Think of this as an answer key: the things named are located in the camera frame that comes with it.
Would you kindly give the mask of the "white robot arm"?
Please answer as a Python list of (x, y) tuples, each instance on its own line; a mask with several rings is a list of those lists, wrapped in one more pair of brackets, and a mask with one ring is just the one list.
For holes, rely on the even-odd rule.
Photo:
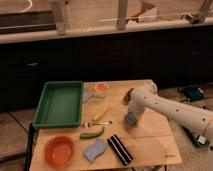
[(208, 140), (213, 138), (213, 111), (163, 98), (154, 82), (133, 88), (129, 96), (131, 111), (141, 113), (147, 107)]

